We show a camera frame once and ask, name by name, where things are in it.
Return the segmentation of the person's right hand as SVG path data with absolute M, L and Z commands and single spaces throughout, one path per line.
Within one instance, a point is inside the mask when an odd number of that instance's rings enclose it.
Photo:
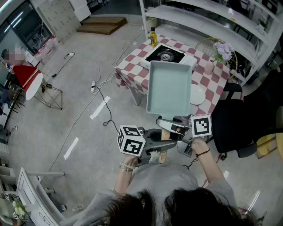
M 207 153 L 210 150 L 205 140 L 200 137 L 193 139 L 192 149 L 197 155 L 200 155 L 202 153 Z

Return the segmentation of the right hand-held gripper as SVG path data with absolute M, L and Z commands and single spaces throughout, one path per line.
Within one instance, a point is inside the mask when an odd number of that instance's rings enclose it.
M 162 118 L 157 118 L 156 124 L 170 131 L 169 138 L 177 140 L 177 151 L 189 158 L 192 155 L 192 141 L 212 134 L 211 114 L 192 116 L 188 125 Z

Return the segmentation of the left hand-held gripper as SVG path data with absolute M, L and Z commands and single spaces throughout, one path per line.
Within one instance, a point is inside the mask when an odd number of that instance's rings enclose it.
M 138 165 L 148 164 L 152 152 L 164 152 L 164 149 L 171 149 L 177 145 L 175 140 L 161 141 L 160 129 L 145 130 L 133 125 L 120 126 L 117 143 L 121 153 L 138 158 Z

